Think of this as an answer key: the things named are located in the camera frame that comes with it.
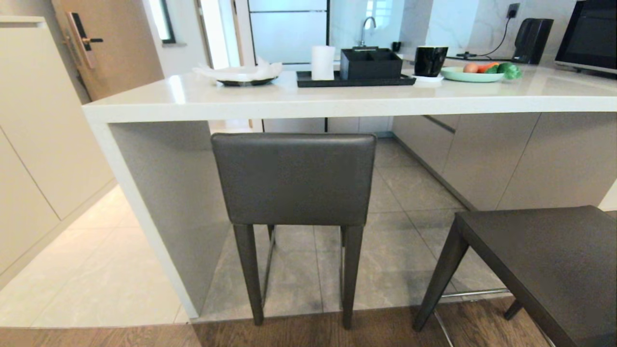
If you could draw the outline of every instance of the black coffee maker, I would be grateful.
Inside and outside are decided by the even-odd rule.
[[[512,61],[522,64],[539,64],[552,26],[552,19],[525,19],[518,29]]]

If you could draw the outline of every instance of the black plate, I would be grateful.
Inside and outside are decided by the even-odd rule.
[[[414,77],[400,74],[400,78],[379,78],[375,80],[341,80],[341,73],[334,71],[334,80],[313,81],[310,71],[297,71],[299,88],[332,86],[410,86],[416,83]]]
[[[226,86],[261,86],[261,85],[265,85],[267,83],[272,82],[275,78],[266,78],[265,80],[256,80],[256,81],[249,81],[249,82],[221,81],[221,80],[219,80],[219,82]]]

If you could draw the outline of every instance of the wall outlet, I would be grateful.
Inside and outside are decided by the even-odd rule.
[[[506,18],[516,18],[516,14],[518,13],[518,8],[520,5],[520,2],[517,2],[516,4],[510,4],[510,6],[508,6],[508,14],[506,15]]]

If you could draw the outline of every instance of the faucet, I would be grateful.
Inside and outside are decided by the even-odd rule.
[[[366,45],[364,44],[364,32],[366,31],[366,22],[367,22],[369,19],[373,22],[373,28],[376,28],[376,27],[377,27],[377,24],[375,24],[375,18],[373,18],[373,17],[367,17],[367,18],[364,20],[364,23],[362,23],[362,38],[360,38],[360,47],[366,47]]]

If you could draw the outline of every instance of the carrot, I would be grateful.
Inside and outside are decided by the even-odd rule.
[[[490,69],[491,67],[493,67],[495,65],[499,65],[499,63],[498,62],[491,62],[491,63],[488,63],[486,65],[480,65],[478,67],[478,73],[485,73],[486,70]]]

